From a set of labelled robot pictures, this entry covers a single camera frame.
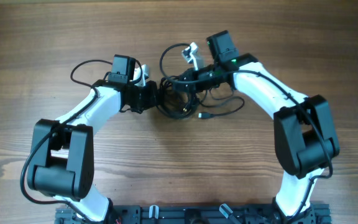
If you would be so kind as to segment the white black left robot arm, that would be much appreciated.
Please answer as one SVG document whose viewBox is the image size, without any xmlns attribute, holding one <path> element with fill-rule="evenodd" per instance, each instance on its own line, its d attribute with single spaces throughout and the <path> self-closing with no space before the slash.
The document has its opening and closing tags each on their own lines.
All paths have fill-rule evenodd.
<svg viewBox="0 0 358 224">
<path fill-rule="evenodd" d="M 93 183 L 94 135 L 117 113 L 141 114 L 157 105 L 157 85 L 149 67 L 137 59 L 115 55 L 111 70 L 90 85 L 89 95 L 57 119 L 34 126 L 30 154 L 20 177 L 23 196 L 40 205 L 62 203 L 73 223 L 121 223 L 110 198 Z"/>
</svg>

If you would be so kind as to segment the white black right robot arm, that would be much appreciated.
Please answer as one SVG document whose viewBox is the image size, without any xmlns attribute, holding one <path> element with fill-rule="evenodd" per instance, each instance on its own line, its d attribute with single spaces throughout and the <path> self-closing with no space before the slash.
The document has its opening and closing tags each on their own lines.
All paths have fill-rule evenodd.
<svg viewBox="0 0 358 224">
<path fill-rule="evenodd" d="M 275 155 L 284 170 L 273 202 L 283 221 L 303 218 L 316 181 L 332 177 L 340 152 L 328 101 L 291 89 L 256 57 L 240 54 L 226 30 L 206 41 L 213 64 L 204 64 L 194 42 L 183 43 L 182 57 L 193 68 L 172 80 L 174 89 L 201 92 L 228 83 L 258 104 L 273 120 Z"/>
</svg>

